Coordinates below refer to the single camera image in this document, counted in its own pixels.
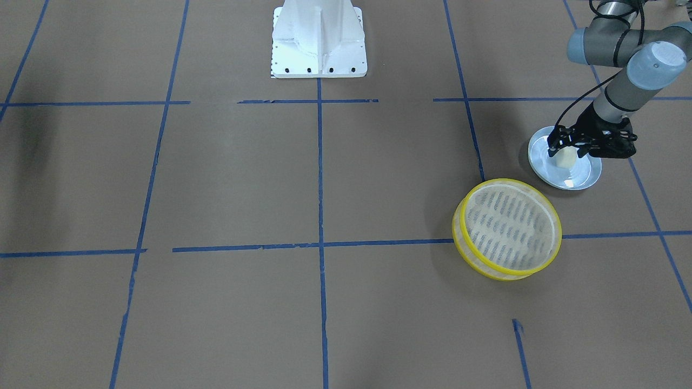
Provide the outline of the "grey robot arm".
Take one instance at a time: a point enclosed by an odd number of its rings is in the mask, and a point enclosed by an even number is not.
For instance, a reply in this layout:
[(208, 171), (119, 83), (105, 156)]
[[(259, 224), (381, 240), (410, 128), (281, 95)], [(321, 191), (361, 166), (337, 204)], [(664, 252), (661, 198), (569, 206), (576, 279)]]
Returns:
[(573, 147), (579, 158), (630, 158), (637, 152), (631, 116), (684, 72), (690, 62), (690, 21), (648, 30), (644, 1), (601, 1), (594, 18), (569, 38), (574, 63), (618, 69), (573, 126), (556, 121), (547, 154)]

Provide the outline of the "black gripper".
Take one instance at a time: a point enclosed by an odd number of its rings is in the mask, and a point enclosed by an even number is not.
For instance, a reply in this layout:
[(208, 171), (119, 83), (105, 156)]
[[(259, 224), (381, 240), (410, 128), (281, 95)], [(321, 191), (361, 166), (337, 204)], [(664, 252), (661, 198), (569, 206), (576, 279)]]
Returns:
[(577, 157), (630, 158), (637, 152), (637, 135), (628, 117), (618, 123), (603, 120), (590, 104), (573, 126), (556, 124), (547, 137), (547, 155), (555, 157), (567, 147), (577, 148)]

